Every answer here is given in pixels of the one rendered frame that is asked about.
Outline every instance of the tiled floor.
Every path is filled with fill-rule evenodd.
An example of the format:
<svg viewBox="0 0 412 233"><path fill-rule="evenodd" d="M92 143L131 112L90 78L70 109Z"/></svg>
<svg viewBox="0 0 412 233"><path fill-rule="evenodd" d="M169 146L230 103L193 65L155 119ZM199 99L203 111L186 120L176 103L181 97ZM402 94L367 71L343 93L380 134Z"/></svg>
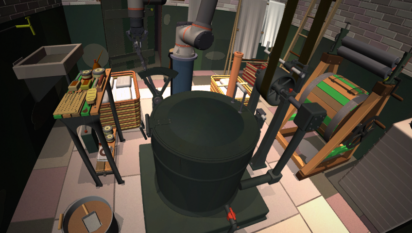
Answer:
<svg viewBox="0 0 412 233"><path fill-rule="evenodd" d="M195 86L192 89L209 91L210 75L214 74L222 74L222 72L195 71L194 75L197 76L193 78ZM161 76L153 77L156 87L163 86L162 79ZM152 94L140 80L139 78L141 112L143 115L150 114ZM170 91L166 90L164 96L168 95ZM260 100L258 108L262 108L267 113L268 119L262 128L255 151L276 109L264 100ZM293 122L288 122L285 127L293 126ZM120 232L145 232L138 152L140 144L147 144L150 141L144 140L137 129L126 130L123 135L126 142L116 144L115 161L125 185L117 184L114 175L107 175L99 177L103 187L96 188L80 154L69 138L66 127L57 121L26 185L8 233L20 233L27 227L34 233L60 232L57 230L59 215L64 213L74 201L86 196L100 196L110 203ZM64 142L56 147L59 140ZM321 145L322 141L318 137L308 133L297 151L309 158L319 150ZM281 145L275 140L266 159L267 167L253 171L248 166L248 172L252 177L266 173L267 170L274 168L283 151ZM95 166L97 153L88 154L88 157ZM238 233L368 232L359 217L324 178L324 174L314 176L317 178L313 180L322 187L317 188L312 179L298 181L295 177L297 171L296 165L289 160L282 171L283 178L280 182L257 187L270 210L267 220L240 229Z"/></svg>

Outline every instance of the dark green vat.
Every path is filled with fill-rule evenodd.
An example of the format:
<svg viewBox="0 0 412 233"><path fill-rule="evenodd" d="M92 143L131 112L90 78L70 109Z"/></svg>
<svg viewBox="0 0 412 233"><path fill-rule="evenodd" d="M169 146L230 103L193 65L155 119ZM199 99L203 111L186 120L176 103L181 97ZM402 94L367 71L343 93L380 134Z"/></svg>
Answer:
<svg viewBox="0 0 412 233"><path fill-rule="evenodd" d="M254 114L232 98L181 92L152 111L157 193L174 211L211 216L230 204L260 136Z"/></svg>

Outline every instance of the terracotta pipe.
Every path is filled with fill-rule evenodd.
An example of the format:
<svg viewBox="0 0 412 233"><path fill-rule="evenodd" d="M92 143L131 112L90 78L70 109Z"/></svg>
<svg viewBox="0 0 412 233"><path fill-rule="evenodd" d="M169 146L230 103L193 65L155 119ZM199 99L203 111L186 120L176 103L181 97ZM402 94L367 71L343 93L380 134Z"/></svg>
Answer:
<svg viewBox="0 0 412 233"><path fill-rule="evenodd" d="M226 95L229 97L233 97L233 94L235 92L235 86L236 86L236 82L238 81L238 75L239 75L240 65L242 63L243 53L235 52L234 55L235 57L233 58L232 70L230 72L229 84L227 86L227 92L226 92Z"/></svg>

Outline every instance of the wicker basket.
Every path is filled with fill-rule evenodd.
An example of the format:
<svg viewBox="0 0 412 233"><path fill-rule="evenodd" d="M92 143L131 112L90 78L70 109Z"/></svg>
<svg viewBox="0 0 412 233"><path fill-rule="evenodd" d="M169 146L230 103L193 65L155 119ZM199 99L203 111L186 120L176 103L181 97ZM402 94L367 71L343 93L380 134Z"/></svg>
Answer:
<svg viewBox="0 0 412 233"><path fill-rule="evenodd" d="M135 85L136 99L116 101L116 112L119 117L119 123L122 130L138 128L140 126L140 93L136 80L136 73L133 71L113 72L112 78L116 79L119 76L132 76ZM110 103L102 104L100 108L100 121L102 126L111 125L114 129L116 124L114 122L112 109Z"/></svg>
<svg viewBox="0 0 412 233"><path fill-rule="evenodd" d="M268 67L267 63L247 62L246 67L243 69L242 78L253 86L255 85L256 71L258 69L266 69L266 67Z"/></svg>
<svg viewBox="0 0 412 233"><path fill-rule="evenodd" d="M218 87L217 82L220 79L226 79L226 78L229 78L229 77L230 77L230 75L213 75L213 76L211 76L210 91L217 92L217 93L220 93L220 94L224 95L223 91ZM244 83L245 81L238 76L238 82L239 83ZM247 84L243 84L242 86L246 89L247 94L250 96L251 93L252 93L252 89L250 89L250 87ZM235 98L235 99L239 102L242 102L243 97L242 98ZM244 105L247 106L248 102L249 102L249 97L246 97Z"/></svg>

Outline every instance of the yellow faucet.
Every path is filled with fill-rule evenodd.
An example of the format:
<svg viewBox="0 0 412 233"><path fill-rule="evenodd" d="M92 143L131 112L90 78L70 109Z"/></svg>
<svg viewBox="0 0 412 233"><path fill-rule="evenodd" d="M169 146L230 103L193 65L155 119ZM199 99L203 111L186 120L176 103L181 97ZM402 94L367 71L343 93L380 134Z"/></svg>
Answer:
<svg viewBox="0 0 412 233"><path fill-rule="evenodd" d="M36 33L34 32L32 23L30 22L30 16L26 17L27 22L29 22L29 24L26 25L16 25L16 28L30 28L32 30L33 35L36 35Z"/></svg>

